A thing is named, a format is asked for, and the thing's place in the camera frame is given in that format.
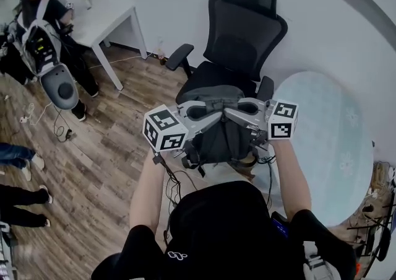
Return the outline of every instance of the pant leg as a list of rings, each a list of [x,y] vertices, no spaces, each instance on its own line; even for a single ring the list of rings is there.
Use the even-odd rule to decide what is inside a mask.
[[[79,100],[77,105],[72,109],[72,113],[78,119],[81,119],[85,114],[85,105]]]
[[[48,201],[48,198],[48,193],[44,189],[31,192],[23,188],[0,185],[0,204],[7,206],[44,204]]]
[[[0,142],[0,160],[16,158],[31,160],[35,154],[36,152],[29,148]]]
[[[30,72],[29,68],[22,61],[18,50],[10,43],[8,46],[8,55],[1,62],[4,71],[22,85],[25,84],[26,80],[32,80],[34,78],[33,73]]]
[[[26,167],[26,161],[20,158],[0,160],[0,165],[13,165],[17,168],[24,168]]]
[[[44,227],[47,218],[14,206],[0,206],[1,221],[23,227]]]
[[[98,92],[98,85],[76,48],[63,45],[61,50],[61,62],[67,66],[75,80],[89,95],[95,95]]]

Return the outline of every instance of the round teal table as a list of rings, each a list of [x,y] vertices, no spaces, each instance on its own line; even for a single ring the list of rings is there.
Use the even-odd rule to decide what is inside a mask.
[[[359,105],[315,72],[290,76],[273,99],[299,104],[291,143],[311,191],[312,212],[326,226],[339,225],[357,210],[371,180],[373,148]],[[273,169],[279,182],[276,164]]]

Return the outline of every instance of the person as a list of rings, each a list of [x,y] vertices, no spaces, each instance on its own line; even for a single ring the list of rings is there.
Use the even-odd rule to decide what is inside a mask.
[[[52,204],[53,200],[45,185],[40,185],[36,192],[0,185],[0,221],[23,227],[51,227],[45,215],[16,208],[15,205]]]
[[[44,160],[35,151],[24,146],[0,142],[0,165],[13,165],[21,169],[27,181],[32,179],[30,161],[40,170],[45,167]]]
[[[155,234],[165,169],[154,164],[150,151],[132,197],[124,248],[105,259],[92,280],[314,279],[305,250],[312,242],[326,261],[322,265],[339,274],[326,279],[352,280],[355,253],[311,212],[308,184],[291,143],[272,145],[287,227],[279,229],[270,218],[256,187],[242,181],[222,183],[182,198],[170,215],[172,239],[163,253]]]
[[[22,20],[24,28],[29,28],[36,19],[36,13],[41,0],[21,0]],[[58,0],[49,0],[43,20],[49,22],[59,33],[62,40],[60,61],[67,66],[76,81],[87,91],[91,97],[99,94],[99,87],[91,72],[82,58],[78,44],[70,37],[62,33],[62,30],[72,21],[72,10],[67,9]],[[19,26],[18,37],[22,37],[24,28]],[[72,109],[72,113],[79,121],[85,120],[87,107],[80,100]]]
[[[0,72],[7,73],[21,85],[37,80],[22,61],[17,48],[8,41],[8,26],[0,24]]]

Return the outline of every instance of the logo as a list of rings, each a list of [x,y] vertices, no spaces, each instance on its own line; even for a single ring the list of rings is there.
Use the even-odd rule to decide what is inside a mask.
[[[168,252],[168,256],[170,258],[176,258],[179,261],[182,261],[183,259],[187,258],[187,255],[185,253]]]

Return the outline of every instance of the wooden floor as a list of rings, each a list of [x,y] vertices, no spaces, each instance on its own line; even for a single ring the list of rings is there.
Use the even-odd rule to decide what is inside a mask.
[[[137,56],[115,47],[105,53],[109,61]],[[87,55],[90,66],[98,64],[95,60],[94,55]],[[87,119],[79,123],[70,112],[62,113],[73,131],[65,143],[53,134],[57,114],[53,106],[36,126],[18,122],[29,103],[35,104],[33,121],[49,103],[40,85],[23,87],[9,76],[0,77],[0,141],[34,148],[46,162],[44,171],[32,167],[31,182],[17,168],[2,168],[6,175],[0,176],[0,183],[32,191],[45,184],[54,196],[51,205],[28,207],[45,214],[51,228],[13,228],[19,241],[15,249],[19,279],[86,280],[100,261],[123,247],[129,232],[129,204],[149,148],[141,134],[143,115],[160,104],[174,104],[186,77],[183,70],[171,72],[153,58],[112,66],[124,89],[116,90],[102,67],[93,68],[100,94],[90,98],[79,89],[88,106]],[[56,126],[62,125],[58,118]],[[179,167],[178,161],[170,165],[175,170]],[[192,175],[198,188],[206,186]],[[177,176],[182,194],[191,192],[185,174]],[[157,233],[162,245],[167,218],[168,202],[164,200]]]

